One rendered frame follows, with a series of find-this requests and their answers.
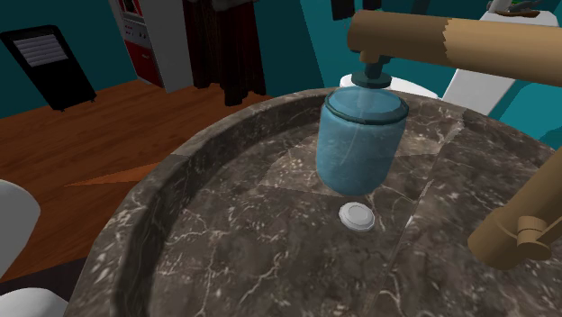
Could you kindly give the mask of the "blue soap dispenser bottle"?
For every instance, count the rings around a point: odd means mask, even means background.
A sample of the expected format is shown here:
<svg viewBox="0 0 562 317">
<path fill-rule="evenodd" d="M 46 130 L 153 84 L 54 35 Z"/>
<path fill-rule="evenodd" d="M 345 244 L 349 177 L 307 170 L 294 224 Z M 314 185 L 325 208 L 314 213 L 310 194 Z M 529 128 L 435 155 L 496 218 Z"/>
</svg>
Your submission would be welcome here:
<svg viewBox="0 0 562 317">
<path fill-rule="evenodd" d="M 366 65 L 322 105 L 316 170 L 339 194 L 365 195 L 380 186 L 403 137 L 409 107 L 387 90 L 392 78 L 382 68 L 389 61 L 382 56 Z"/>
</svg>

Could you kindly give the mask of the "white round drain plug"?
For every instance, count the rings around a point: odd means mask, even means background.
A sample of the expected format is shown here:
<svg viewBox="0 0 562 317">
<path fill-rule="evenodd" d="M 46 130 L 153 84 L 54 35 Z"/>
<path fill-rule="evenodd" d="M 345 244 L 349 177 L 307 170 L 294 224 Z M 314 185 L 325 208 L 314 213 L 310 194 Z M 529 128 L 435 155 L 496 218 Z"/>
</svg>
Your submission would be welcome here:
<svg viewBox="0 0 562 317">
<path fill-rule="evenodd" d="M 373 211 L 364 204 L 349 202 L 339 210 L 341 222 L 353 231 L 370 231 L 375 225 Z"/>
</svg>

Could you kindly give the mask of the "dark marble sink basin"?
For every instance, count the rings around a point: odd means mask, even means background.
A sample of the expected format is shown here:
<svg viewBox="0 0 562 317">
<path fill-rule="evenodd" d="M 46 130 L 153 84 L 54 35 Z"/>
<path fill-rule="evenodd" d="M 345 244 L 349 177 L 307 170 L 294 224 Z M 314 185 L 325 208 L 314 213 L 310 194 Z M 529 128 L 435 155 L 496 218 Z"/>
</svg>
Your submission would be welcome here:
<svg viewBox="0 0 562 317">
<path fill-rule="evenodd" d="M 254 104 L 198 132 L 122 201 L 64 317 L 562 317 L 562 239 L 544 262 L 479 262 L 467 238 L 551 156 L 482 114 L 406 95 L 385 182 L 358 201 L 317 176 L 326 89 Z"/>
</svg>

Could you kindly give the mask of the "dark red curtain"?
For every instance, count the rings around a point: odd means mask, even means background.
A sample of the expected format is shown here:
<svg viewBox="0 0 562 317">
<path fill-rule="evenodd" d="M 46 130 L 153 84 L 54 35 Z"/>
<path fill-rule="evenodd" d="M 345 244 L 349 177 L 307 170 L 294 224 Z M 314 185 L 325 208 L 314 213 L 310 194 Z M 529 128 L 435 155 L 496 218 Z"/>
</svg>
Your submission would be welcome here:
<svg viewBox="0 0 562 317">
<path fill-rule="evenodd" d="M 267 93 L 254 3 L 182 0 L 194 86 L 217 84 L 227 106 Z"/>
</svg>

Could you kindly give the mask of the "red and white cabinet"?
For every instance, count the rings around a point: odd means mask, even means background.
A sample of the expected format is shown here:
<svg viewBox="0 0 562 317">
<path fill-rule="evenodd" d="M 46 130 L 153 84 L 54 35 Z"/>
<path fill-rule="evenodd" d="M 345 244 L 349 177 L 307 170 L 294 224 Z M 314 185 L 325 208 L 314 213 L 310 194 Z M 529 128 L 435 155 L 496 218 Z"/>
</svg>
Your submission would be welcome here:
<svg viewBox="0 0 562 317">
<path fill-rule="evenodd" d="M 182 0 L 108 0 L 138 79 L 171 93 L 193 81 Z"/>
</svg>

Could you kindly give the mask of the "black panel heater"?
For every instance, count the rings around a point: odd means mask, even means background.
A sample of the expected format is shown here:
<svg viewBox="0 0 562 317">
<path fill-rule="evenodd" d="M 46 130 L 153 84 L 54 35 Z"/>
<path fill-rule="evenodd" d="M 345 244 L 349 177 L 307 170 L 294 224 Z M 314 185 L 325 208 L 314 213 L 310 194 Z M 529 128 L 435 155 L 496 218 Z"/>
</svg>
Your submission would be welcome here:
<svg viewBox="0 0 562 317">
<path fill-rule="evenodd" d="M 97 98 L 59 27 L 48 24 L 1 32 L 0 41 L 53 110 L 63 112 Z"/>
</svg>

